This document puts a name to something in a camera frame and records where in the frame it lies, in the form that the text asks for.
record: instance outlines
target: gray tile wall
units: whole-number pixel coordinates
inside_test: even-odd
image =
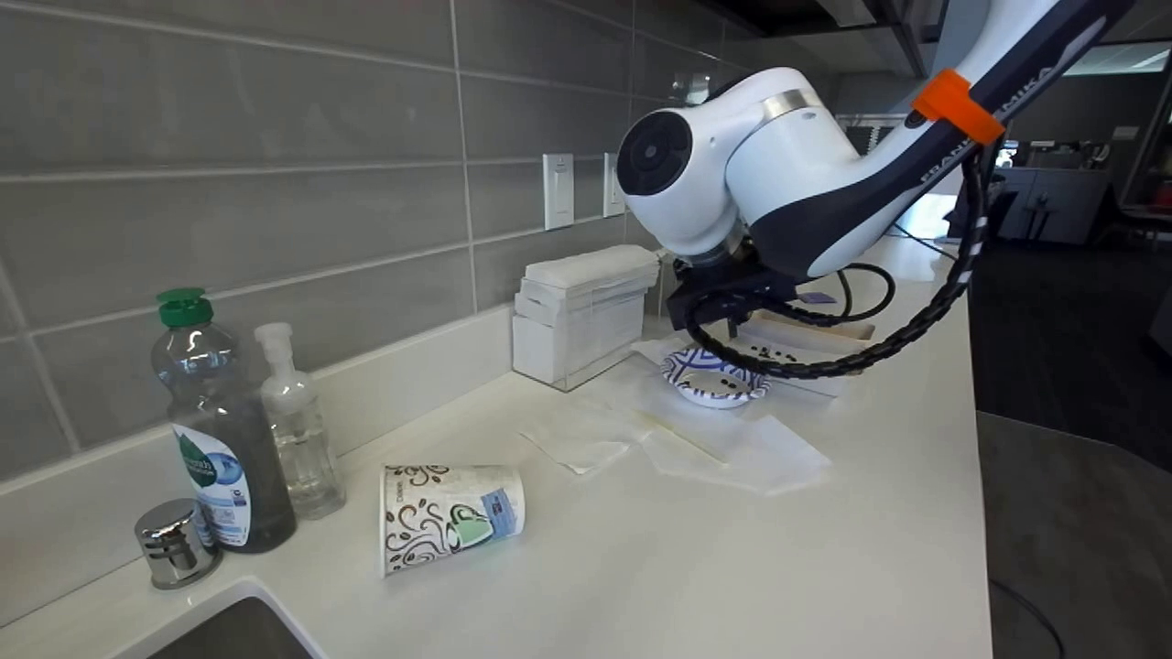
[[[0,478],[162,420],[152,292],[284,320],[307,371],[643,243],[602,155],[720,78],[676,0],[0,0]],[[542,155],[578,222],[542,231]]]

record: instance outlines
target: white countertop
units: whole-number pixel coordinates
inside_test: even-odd
[[[914,310],[939,263],[898,243],[884,329]],[[122,567],[0,628],[0,655],[113,655],[240,583],[259,583],[321,655],[792,655],[992,659],[985,511],[964,305],[841,399],[769,396],[830,457],[823,484],[754,497],[660,476],[641,450],[578,478],[533,442],[542,409],[614,381],[660,396],[653,362],[555,396],[497,376],[349,457],[353,501],[265,555],[227,555],[185,591]],[[526,532],[382,573],[382,465],[517,465]]]

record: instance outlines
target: tissue box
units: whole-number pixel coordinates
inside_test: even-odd
[[[641,335],[657,279],[637,245],[530,263],[514,295],[514,371],[553,389],[598,376]]]

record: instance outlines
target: cup lying on side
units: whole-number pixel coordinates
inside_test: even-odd
[[[524,532],[524,488],[497,465],[386,465],[386,573]]]

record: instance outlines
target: clear plastic bottle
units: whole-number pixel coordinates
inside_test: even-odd
[[[345,471],[326,436],[314,389],[294,366],[294,329],[284,321],[255,324],[255,339],[270,366],[259,401],[278,442],[284,488],[295,515],[314,521],[345,504]]]
[[[169,416],[215,542],[239,553],[281,547],[295,515],[265,409],[239,383],[235,339],[211,324],[200,288],[162,292],[156,320],[169,334],[150,366],[171,390]]]

